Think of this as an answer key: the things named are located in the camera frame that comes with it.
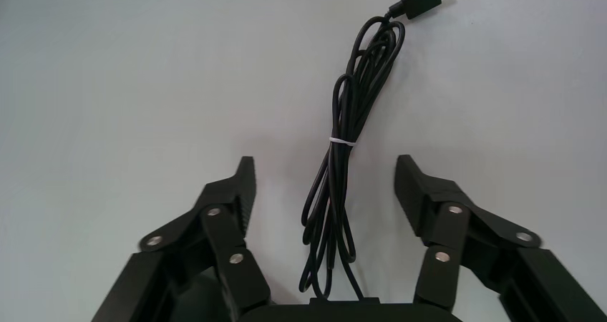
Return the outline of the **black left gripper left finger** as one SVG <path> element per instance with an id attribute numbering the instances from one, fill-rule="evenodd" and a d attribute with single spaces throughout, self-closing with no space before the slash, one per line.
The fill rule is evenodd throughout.
<path id="1" fill-rule="evenodd" d="M 271 290 L 245 237 L 256 197 L 254 159 L 208 183 L 193 208 L 142 238 L 94 321 L 169 321 L 195 278 L 213 269 L 228 318 L 267 306 Z"/>

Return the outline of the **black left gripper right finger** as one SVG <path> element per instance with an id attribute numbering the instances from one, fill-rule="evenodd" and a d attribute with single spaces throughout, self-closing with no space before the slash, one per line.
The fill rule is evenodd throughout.
<path id="1" fill-rule="evenodd" d="M 414 302 L 452 311 L 460 268 L 492 290 L 511 321 L 604 321 L 606 314 L 531 230 L 488 212 L 453 181 L 397 158 L 394 192 L 427 251 Z"/>

